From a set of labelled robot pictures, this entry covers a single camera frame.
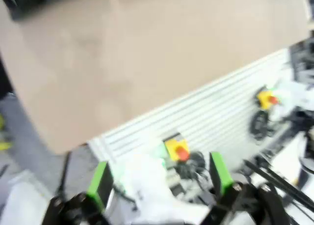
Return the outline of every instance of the cardboard surface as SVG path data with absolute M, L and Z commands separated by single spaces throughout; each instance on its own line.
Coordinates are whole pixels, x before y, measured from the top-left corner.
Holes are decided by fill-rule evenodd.
M 302 0 L 62 0 L 12 22 L 0 51 L 56 153 L 305 39 Z

